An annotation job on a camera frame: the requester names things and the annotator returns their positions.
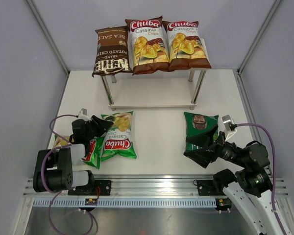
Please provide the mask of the green Real chips bag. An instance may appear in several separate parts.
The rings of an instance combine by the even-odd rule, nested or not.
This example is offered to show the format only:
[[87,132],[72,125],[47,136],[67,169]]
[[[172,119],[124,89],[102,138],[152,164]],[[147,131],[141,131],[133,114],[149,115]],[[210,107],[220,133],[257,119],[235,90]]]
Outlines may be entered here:
[[184,112],[186,120],[186,138],[195,137],[212,130],[218,125],[219,116],[205,116],[202,114],[194,114]]

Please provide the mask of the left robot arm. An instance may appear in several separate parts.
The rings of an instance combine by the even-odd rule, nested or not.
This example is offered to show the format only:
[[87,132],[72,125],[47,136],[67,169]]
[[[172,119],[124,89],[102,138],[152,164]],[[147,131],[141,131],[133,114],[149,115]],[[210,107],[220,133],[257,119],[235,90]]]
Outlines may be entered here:
[[95,115],[75,117],[77,119],[72,122],[73,134],[69,138],[54,133],[64,141],[63,145],[38,152],[33,176],[36,192],[58,193],[68,190],[69,195],[96,196],[101,193],[100,185],[91,171],[73,170],[73,158],[82,160],[93,154],[98,140],[107,133],[113,122]]

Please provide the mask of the brown Chuba bag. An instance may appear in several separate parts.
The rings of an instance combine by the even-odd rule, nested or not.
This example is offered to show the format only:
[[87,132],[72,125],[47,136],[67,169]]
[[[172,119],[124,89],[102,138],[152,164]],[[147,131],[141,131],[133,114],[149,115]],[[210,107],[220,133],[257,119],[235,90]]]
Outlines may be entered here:
[[162,29],[163,17],[126,19],[133,52],[133,74],[169,70],[169,54]]
[[199,22],[162,21],[169,42],[169,70],[210,69],[211,64],[199,37]]

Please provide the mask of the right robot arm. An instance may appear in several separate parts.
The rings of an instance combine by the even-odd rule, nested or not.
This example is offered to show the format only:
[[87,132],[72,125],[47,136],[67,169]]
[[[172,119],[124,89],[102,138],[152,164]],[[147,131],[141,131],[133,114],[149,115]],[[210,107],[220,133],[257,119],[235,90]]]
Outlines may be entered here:
[[203,168],[218,158],[242,167],[235,173],[224,169],[214,174],[213,190],[231,200],[255,235],[290,235],[292,232],[276,205],[275,179],[265,171],[270,165],[267,148],[258,141],[251,141],[244,148],[228,142],[237,127],[237,124],[227,124],[216,140],[213,134],[217,126],[188,137],[186,142],[199,148],[184,155]]

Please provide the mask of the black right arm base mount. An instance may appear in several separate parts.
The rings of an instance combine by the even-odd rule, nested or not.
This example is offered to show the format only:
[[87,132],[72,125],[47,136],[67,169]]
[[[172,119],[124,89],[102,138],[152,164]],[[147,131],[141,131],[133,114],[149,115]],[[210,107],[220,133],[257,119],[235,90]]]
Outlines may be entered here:
[[225,196],[222,191],[217,191],[213,185],[213,180],[194,180],[199,196]]

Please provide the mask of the green Chuba bag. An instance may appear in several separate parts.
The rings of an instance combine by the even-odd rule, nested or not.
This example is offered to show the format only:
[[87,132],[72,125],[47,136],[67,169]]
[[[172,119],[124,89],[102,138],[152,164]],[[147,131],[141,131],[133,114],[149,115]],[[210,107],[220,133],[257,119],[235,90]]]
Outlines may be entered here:
[[133,111],[130,111],[101,115],[103,120],[113,122],[103,140],[102,161],[106,161],[117,154],[131,159],[137,158],[132,138],[133,113]]

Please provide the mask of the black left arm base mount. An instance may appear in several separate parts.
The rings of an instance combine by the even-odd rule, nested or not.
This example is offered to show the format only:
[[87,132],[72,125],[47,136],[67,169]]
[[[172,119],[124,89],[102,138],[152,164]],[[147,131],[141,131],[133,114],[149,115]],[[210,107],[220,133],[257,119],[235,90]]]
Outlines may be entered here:
[[110,180],[94,180],[84,186],[68,190],[70,196],[109,196],[111,193]]

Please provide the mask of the green Chuba bag sideways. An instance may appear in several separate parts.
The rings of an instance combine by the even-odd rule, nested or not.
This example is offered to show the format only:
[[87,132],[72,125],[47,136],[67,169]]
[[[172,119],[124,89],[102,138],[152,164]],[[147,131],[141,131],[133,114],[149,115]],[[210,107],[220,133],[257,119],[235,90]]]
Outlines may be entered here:
[[100,169],[103,140],[104,137],[93,138],[90,141],[90,150],[86,150],[86,155],[84,157],[77,159],[72,158],[73,165],[81,165],[83,162],[84,164],[92,166],[96,169]]

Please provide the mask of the brown Kettle sea salt bag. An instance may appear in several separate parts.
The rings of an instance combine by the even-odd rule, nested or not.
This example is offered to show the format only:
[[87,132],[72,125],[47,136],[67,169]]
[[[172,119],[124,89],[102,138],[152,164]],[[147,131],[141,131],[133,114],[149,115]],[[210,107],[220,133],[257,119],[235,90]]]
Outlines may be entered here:
[[92,76],[132,73],[129,64],[127,27],[97,29],[98,45]]

